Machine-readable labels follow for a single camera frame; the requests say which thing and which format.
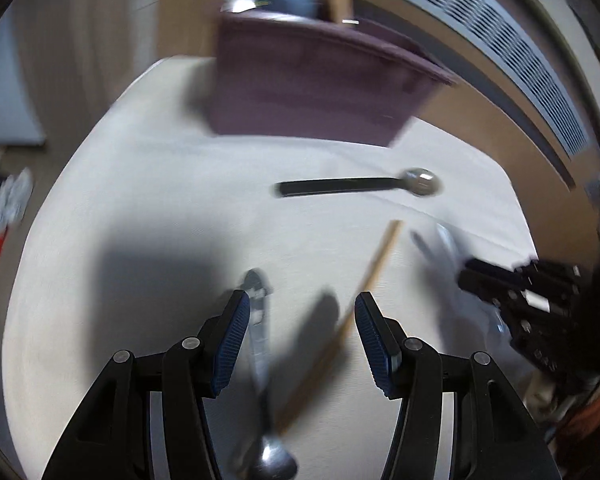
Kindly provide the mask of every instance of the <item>black-handled spoon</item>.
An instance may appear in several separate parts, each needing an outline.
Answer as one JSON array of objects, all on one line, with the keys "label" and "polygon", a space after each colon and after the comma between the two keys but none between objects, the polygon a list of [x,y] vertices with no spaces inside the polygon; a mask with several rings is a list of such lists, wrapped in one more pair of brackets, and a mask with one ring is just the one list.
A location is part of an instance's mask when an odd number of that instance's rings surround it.
[{"label": "black-handled spoon", "polygon": [[361,178],[323,178],[280,182],[276,190],[280,196],[307,196],[331,193],[356,193],[405,189],[418,196],[434,195],[442,189],[440,179],[423,168],[405,171],[401,178],[386,176]]}]

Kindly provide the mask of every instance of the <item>air vent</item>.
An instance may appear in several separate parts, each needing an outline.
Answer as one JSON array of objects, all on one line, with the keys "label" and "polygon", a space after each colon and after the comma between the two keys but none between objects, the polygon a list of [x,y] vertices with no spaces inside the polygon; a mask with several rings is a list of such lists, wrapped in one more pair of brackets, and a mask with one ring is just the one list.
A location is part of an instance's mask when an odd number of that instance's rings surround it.
[{"label": "air vent", "polygon": [[495,0],[406,0],[471,41],[505,72],[551,127],[569,156],[589,143],[571,98],[542,52]]}]

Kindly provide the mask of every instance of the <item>wooden chopstick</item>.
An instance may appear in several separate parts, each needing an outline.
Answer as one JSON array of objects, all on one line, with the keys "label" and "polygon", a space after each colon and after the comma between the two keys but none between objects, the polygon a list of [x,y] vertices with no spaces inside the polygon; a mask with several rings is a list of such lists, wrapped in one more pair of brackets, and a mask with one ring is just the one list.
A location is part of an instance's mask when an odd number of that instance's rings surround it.
[{"label": "wooden chopstick", "polygon": [[[368,267],[368,271],[358,288],[358,292],[366,290],[371,291],[378,282],[378,277],[384,265],[391,254],[395,243],[402,229],[402,220],[391,220],[382,237],[382,243],[376,253],[375,258]],[[340,324],[339,329],[334,334],[333,338],[324,346],[318,357],[314,361],[312,368],[302,378],[296,389],[291,393],[287,402],[274,416],[276,432],[278,434],[286,433],[293,425],[298,415],[302,412],[312,394],[318,389],[319,385],[325,380],[333,362],[342,351],[344,343],[353,327],[354,322],[354,307],[349,308],[344,320]]]}]

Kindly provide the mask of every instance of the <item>white tablecloth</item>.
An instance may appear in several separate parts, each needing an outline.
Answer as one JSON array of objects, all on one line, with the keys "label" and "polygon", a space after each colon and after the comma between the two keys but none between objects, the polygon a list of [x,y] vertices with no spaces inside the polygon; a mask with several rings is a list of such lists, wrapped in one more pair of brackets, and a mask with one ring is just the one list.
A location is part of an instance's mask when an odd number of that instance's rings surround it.
[{"label": "white tablecloth", "polygon": [[[29,479],[42,476],[115,351],[140,356],[195,335],[221,308],[218,297],[251,267],[274,288],[272,395],[280,405],[348,309],[395,218],[404,228],[374,291],[382,312],[440,352],[486,349],[513,381],[528,371],[488,311],[454,287],[457,263],[438,225],[462,255],[504,266],[533,255],[501,167],[420,120],[391,148],[247,135],[256,132],[215,137],[197,104],[211,63],[172,58],[137,80],[75,153],[32,226],[2,348],[8,421]],[[282,180],[387,176],[414,166],[440,176],[444,192],[272,194]],[[230,385],[205,401],[226,478],[254,427],[247,351],[244,344]],[[352,333],[330,381],[285,437],[298,479],[379,478],[398,406],[376,389]],[[445,469],[448,475],[451,407],[445,397],[439,478]],[[164,478],[157,454],[157,477]]]}]

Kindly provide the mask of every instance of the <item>metal spoon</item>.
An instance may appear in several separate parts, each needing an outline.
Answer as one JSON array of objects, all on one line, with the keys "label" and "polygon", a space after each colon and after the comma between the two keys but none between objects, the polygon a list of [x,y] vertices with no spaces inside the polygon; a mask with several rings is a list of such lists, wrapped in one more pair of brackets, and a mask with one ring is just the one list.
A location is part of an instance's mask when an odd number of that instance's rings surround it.
[{"label": "metal spoon", "polygon": [[251,302],[249,339],[251,343],[251,373],[258,395],[261,429],[245,455],[247,480],[290,480],[298,472],[296,459],[291,456],[276,435],[269,409],[269,348],[265,297],[270,293],[258,272],[251,269],[244,278],[242,289]]},{"label": "metal spoon", "polygon": [[384,191],[405,189],[414,195],[430,196],[442,190],[440,179],[424,168],[406,170],[400,178],[324,178],[318,180],[295,180],[280,182],[277,186],[280,196],[306,196],[329,193],[352,193],[361,191]]},{"label": "metal spoon", "polygon": [[[455,304],[462,305],[461,290],[456,283],[456,277],[458,272],[463,267],[463,263],[467,260],[467,255],[462,256],[460,248],[456,243],[456,238],[451,232],[444,227],[442,224],[436,224],[436,230],[442,240],[442,245],[445,250],[448,267],[450,268],[450,291],[452,294],[451,301]],[[478,302],[480,307],[484,310],[489,320],[488,331],[486,335],[485,344],[489,351],[496,349],[502,342],[503,334],[506,333],[507,325],[502,320],[500,312],[493,305],[487,305],[483,301]]]}]

